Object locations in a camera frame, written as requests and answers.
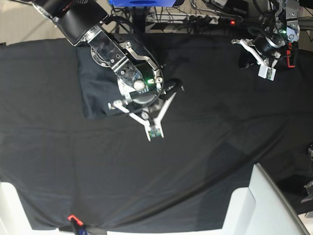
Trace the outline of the white power strip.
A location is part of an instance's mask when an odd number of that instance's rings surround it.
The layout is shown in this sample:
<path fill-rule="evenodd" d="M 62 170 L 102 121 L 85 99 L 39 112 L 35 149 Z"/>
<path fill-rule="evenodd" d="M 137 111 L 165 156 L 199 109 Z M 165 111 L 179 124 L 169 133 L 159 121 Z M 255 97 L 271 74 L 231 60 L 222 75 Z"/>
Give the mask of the white power strip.
<path fill-rule="evenodd" d="M 184 14 L 184 13 L 175 13 L 175 12 L 150 12 L 146 17 L 147 23 L 161 23 L 161 24 L 168 24 L 168 23 L 175 23 L 175 24 L 182 24 L 187 23 L 190 18 L 192 20 L 196 19 L 206 19 L 210 20 L 210 24 L 218 24 L 219 16 L 216 15 L 203 15 L 203 14 Z"/>

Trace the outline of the red and black clamp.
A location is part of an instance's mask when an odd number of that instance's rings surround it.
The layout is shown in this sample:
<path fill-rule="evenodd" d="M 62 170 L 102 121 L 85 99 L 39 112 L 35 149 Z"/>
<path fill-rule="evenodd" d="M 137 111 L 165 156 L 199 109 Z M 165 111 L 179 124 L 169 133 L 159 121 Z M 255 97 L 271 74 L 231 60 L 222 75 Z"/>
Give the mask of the red and black clamp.
<path fill-rule="evenodd" d="M 287 66 L 288 68 L 295 68 L 299 50 L 298 42 L 288 43 L 287 46 L 288 46 L 286 50 Z"/>

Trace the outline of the blue plastic bin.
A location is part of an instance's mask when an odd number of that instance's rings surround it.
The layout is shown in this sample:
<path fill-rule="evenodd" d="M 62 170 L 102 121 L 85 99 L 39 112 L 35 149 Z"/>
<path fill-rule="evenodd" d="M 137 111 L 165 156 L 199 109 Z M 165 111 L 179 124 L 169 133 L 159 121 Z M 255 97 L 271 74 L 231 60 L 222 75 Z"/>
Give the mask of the blue plastic bin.
<path fill-rule="evenodd" d="M 180 6 L 184 0 L 109 0 L 115 7 L 173 7 Z"/>

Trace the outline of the dark grey long-sleeve T-shirt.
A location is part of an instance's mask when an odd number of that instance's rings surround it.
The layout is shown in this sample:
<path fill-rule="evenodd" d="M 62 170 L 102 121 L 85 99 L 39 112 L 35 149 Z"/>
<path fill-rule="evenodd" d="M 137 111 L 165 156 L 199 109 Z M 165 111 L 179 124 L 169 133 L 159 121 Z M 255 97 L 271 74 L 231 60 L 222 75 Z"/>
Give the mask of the dark grey long-sleeve T-shirt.
<path fill-rule="evenodd" d="M 90 53 L 90 47 L 76 49 L 78 79 L 85 118 L 89 120 L 130 119 L 120 110 L 110 110 L 108 103 L 121 99 L 117 78 L 109 68 L 97 65 Z"/>

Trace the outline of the grey metal bracket right edge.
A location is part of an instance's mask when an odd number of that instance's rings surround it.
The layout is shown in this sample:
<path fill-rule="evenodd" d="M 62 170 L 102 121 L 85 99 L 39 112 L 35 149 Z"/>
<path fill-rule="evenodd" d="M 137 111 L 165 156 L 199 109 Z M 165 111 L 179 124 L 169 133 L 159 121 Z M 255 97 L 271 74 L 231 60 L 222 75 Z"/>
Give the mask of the grey metal bracket right edge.
<path fill-rule="evenodd" d="M 307 192 L 307 196 L 301 200 L 301 204 L 312 201 L 313 200 L 313 182 L 309 182 L 306 185 L 304 185 L 304 189 Z"/>

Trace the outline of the black table cloth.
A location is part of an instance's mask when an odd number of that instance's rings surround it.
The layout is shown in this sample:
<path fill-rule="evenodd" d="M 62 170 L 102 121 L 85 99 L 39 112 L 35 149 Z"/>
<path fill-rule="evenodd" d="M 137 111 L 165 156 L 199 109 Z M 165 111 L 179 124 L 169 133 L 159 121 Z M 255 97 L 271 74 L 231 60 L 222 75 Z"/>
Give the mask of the black table cloth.
<path fill-rule="evenodd" d="M 83 115 L 77 47 L 65 39 L 0 48 L 0 178 L 34 229 L 73 214 L 107 231 L 172 233 L 222 227 L 232 192 L 260 163 L 295 211 L 313 177 L 313 54 L 278 66 L 274 81 L 238 68 L 238 46 L 209 35 L 145 36 L 183 81 L 147 140 L 133 119 Z"/>

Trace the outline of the white foam block left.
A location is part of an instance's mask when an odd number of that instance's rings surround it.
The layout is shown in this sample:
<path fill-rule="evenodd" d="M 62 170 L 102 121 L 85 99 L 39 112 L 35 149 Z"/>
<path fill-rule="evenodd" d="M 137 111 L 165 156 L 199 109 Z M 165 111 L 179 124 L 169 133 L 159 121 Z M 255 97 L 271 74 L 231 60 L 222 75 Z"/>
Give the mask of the white foam block left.
<path fill-rule="evenodd" d="M 0 183 L 1 235 L 59 235 L 59 230 L 33 230 L 27 219 L 17 190 L 10 183 Z"/>

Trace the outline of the blue clamp at bottom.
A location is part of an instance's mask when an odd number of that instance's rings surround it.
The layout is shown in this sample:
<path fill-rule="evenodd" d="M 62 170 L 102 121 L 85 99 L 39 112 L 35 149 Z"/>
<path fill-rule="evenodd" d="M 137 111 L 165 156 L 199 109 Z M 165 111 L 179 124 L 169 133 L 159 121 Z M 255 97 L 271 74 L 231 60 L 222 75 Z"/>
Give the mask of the blue clamp at bottom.
<path fill-rule="evenodd" d="M 76 216 L 71 214 L 67 219 L 70 222 L 70 226 L 75 235 L 89 234 L 88 231 L 86 230 L 86 226 L 84 225 L 84 223 L 81 220 L 79 220 Z"/>

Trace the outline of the black table leg post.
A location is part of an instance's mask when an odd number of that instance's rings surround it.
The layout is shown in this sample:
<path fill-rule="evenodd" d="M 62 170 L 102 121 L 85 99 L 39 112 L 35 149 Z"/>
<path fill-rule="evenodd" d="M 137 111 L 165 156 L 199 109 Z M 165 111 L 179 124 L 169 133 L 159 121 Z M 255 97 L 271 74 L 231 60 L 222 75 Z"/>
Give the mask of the black table leg post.
<path fill-rule="evenodd" d="M 133 25 L 140 33 L 145 33 L 146 31 L 146 18 L 150 12 L 150 7 L 131 7 L 131 15 L 133 20 Z"/>

